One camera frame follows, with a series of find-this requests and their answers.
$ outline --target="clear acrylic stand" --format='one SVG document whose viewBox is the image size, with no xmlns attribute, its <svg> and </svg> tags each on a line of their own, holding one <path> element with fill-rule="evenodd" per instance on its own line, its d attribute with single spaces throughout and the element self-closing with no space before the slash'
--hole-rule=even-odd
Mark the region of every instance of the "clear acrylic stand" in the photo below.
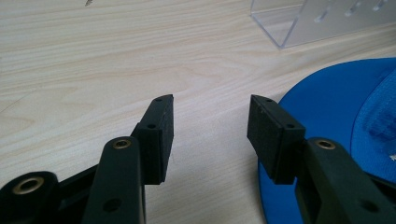
<svg viewBox="0 0 396 224">
<path fill-rule="evenodd" d="M 251 16 L 283 49 L 396 23 L 396 0 L 253 0 Z"/>
</svg>

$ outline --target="blue baseball cap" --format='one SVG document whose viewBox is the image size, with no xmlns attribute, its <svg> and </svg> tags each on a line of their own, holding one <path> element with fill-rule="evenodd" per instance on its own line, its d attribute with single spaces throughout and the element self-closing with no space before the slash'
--hole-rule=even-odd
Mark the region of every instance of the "blue baseball cap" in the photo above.
<svg viewBox="0 0 396 224">
<path fill-rule="evenodd" d="M 396 58 L 324 68 L 280 104 L 305 126 L 305 138 L 332 139 L 363 171 L 396 183 Z M 303 223 L 295 186 L 275 185 L 260 162 L 259 184 L 268 224 Z"/>
</svg>

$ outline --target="black plastic part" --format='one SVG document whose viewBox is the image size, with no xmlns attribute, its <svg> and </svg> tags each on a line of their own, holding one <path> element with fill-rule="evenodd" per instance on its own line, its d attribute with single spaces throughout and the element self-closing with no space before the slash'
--hole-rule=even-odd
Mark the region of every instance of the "black plastic part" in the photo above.
<svg viewBox="0 0 396 224">
<path fill-rule="evenodd" d="M 393 209 L 396 211 L 396 185 L 387 180 L 379 178 L 378 176 L 370 175 L 370 179 L 375 183 L 376 187 L 388 198 L 392 204 Z"/>
<path fill-rule="evenodd" d="M 58 191 L 58 179 L 50 172 L 11 180 L 0 190 L 0 223 L 50 223 L 59 205 Z"/>
<path fill-rule="evenodd" d="M 145 219 L 139 142 L 115 138 L 105 145 L 81 223 L 130 224 Z"/>
<path fill-rule="evenodd" d="M 60 186 L 61 204 L 52 223 L 80 223 L 90 190 L 95 177 L 97 165 L 73 175 L 62 181 Z"/>
<path fill-rule="evenodd" d="M 304 126 L 279 104 L 251 95 L 247 138 L 276 184 L 293 183 L 295 150 L 303 144 L 304 135 Z"/>
<path fill-rule="evenodd" d="M 304 194 L 304 190 L 297 190 L 298 203 L 301 208 L 319 206 L 316 215 L 312 209 L 309 214 L 301 210 L 305 223 L 396 223 L 392 205 L 338 143 L 324 138 L 308 139 L 303 158 L 310 177 L 306 180 L 307 175 L 298 175 L 297 186 L 309 186 L 307 183 L 313 181 L 315 186 L 310 187 L 316 190 L 308 193 L 318 195 L 309 197 L 306 191 Z"/>
<path fill-rule="evenodd" d="M 154 99 L 131 136 L 139 140 L 146 185 L 165 181 L 174 137 L 173 95 Z"/>
</svg>

